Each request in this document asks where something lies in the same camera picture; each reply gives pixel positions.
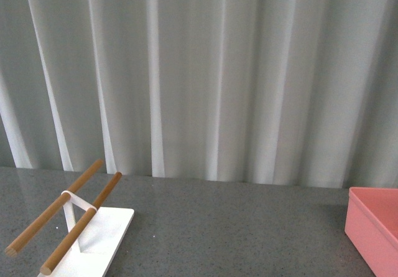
gray countertop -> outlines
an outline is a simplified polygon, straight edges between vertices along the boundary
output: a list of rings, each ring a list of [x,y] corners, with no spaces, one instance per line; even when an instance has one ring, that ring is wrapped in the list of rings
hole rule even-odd
[[[59,212],[16,258],[5,247],[80,174],[0,168],[0,276],[37,276]],[[94,201],[112,175],[77,192]],[[124,176],[104,206],[135,210],[106,276],[373,276],[344,233],[348,190]]]

pink box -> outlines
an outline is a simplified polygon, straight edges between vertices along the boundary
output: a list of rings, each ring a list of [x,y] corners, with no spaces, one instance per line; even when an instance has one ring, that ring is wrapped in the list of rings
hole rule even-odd
[[[349,189],[345,232],[377,277],[398,276],[398,189]]]

